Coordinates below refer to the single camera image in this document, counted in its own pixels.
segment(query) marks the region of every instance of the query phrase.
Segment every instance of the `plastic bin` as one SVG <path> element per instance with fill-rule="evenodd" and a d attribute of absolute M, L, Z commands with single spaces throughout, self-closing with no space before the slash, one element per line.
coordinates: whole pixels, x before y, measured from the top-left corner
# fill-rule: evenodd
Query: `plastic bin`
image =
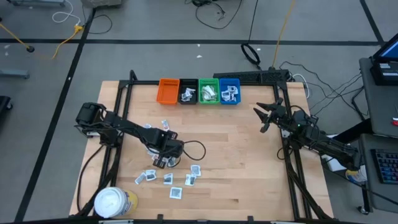
<path fill-rule="evenodd" d="M 178 91 L 178 102 L 182 105 L 195 105 L 198 103 L 198 85 L 199 80 L 197 78 L 181 78 L 180 79 L 180 90 Z M 191 88 L 196 90 L 192 93 L 192 97 L 190 101 L 182 101 L 181 94 L 185 93 L 187 88 Z"/>
<path fill-rule="evenodd" d="M 157 89 L 156 101 L 163 105 L 176 105 L 179 86 L 179 79 L 161 78 Z"/>
<path fill-rule="evenodd" d="M 241 102 L 241 83 L 238 78 L 220 78 L 220 96 L 222 91 L 226 91 L 228 86 L 236 86 L 238 88 L 238 94 L 235 95 L 236 101 L 224 101 L 220 97 L 220 103 L 222 105 L 236 105 Z"/>
<path fill-rule="evenodd" d="M 217 98 L 216 101 L 204 101 L 201 95 L 201 89 L 204 86 L 213 86 L 214 91 L 217 93 Z M 199 79 L 199 102 L 203 104 L 208 104 L 208 105 L 213 105 L 217 104 L 220 102 L 220 86 L 218 84 L 218 79 L 217 78 L 201 78 Z"/>

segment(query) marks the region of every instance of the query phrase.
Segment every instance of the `black bin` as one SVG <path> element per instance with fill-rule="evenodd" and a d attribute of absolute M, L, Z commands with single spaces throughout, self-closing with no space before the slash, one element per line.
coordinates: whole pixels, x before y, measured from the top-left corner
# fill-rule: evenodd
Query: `black bin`
<path fill-rule="evenodd" d="M 181 78 L 180 79 L 180 89 L 178 91 L 178 102 L 182 105 L 195 105 L 198 103 L 198 79 L 197 78 Z M 192 93 L 190 101 L 184 102 L 181 100 L 181 95 L 185 93 L 187 88 L 194 89 L 195 92 Z"/>

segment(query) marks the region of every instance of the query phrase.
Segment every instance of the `blue bin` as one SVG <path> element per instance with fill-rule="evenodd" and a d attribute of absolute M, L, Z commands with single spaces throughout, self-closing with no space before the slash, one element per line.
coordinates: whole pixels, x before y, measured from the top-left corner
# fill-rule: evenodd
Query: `blue bin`
<path fill-rule="evenodd" d="M 236 86 L 238 94 L 235 96 L 236 101 L 224 101 L 221 92 L 226 91 L 228 86 Z M 241 83 L 238 78 L 220 78 L 220 103 L 223 105 L 236 105 L 241 102 Z"/>

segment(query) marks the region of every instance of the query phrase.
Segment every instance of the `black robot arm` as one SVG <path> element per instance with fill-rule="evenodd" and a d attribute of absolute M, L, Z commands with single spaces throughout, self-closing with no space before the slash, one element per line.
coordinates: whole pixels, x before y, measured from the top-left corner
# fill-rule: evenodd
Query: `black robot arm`
<path fill-rule="evenodd" d="M 268 130 L 270 123 L 274 123 L 289 135 L 287 139 L 291 147 L 300 149 L 303 146 L 307 146 L 309 149 L 318 151 L 319 154 L 326 154 L 337 159 L 341 165 L 349 170 L 360 169 L 361 154 L 358 149 L 326 136 L 317 126 L 318 118 L 307 115 L 298 106 L 292 106 L 298 107 L 300 110 L 289 117 L 286 113 L 286 108 L 281 105 L 282 102 L 283 99 L 279 98 L 276 103 L 269 105 L 257 103 L 258 106 L 266 111 L 271 111 L 268 115 L 254 108 L 254 111 L 264 124 L 260 130 L 262 133 Z"/>
<path fill-rule="evenodd" d="M 177 133 L 159 128 L 144 128 L 122 119 L 112 111 L 107 111 L 101 104 L 83 104 L 76 122 L 76 127 L 80 128 L 83 134 L 97 132 L 100 136 L 99 143 L 106 146 L 119 146 L 120 136 L 123 133 L 138 138 L 148 150 L 159 155 L 153 165 L 162 169 L 166 165 L 163 158 L 178 158 L 183 151 L 184 142 L 177 140 Z"/>

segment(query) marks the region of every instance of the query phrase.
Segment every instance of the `white cable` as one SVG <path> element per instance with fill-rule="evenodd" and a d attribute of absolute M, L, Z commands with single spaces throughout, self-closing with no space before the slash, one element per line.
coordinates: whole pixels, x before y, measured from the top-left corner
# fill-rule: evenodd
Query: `white cable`
<path fill-rule="evenodd" d="M 305 97 L 307 97 L 307 99 L 310 98 L 310 89 L 309 89 L 309 87 L 308 87 L 308 83 L 307 83 L 307 81 L 305 80 L 304 76 L 302 76 L 301 74 L 292 75 L 293 78 L 296 77 L 296 76 L 300 76 L 300 77 L 304 80 L 304 84 L 305 84 L 305 86 L 307 87 L 307 95 L 306 95 Z"/>
<path fill-rule="evenodd" d="M 61 22 L 65 22 L 70 16 L 72 16 L 72 17 L 74 17 L 74 18 L 77 18 L 79 21 L 76 23 L 76 25 L 78 26 L 79 24 L 80 24 L 80 22 L 81 22 L 81 20 L 80 20 L 80 18 L 79 17 L 77 17 L 77 16 L 75 16 L 75 15 L 72 15 L 72 13 L 73 13 L 73 5 L 72 5 L 72 3 L 70 3 L 70 1 L 68 1 L 68 0 L 65 0 L 67 3 L 69 3 L 69 5 L 70 5 L 70 7 L 71 7 L 71 10 L 70 10 L 70 12 L 69 13 L 67 13 L 67 12 L 56 12 L 56 13 L 54 13 L 54 14 L 52 14 L 52 20 L 54 21 L 54 22 L 56 22 L 56 23 L 61 23 Z M 54 19 L 54 16 L 55 15 L 57 15 L 57 14 L 64 14 L 64 15 L 67 15 L 64 19 L 62 19 L 61 21 L 56 21 L 55 19 Z"/>

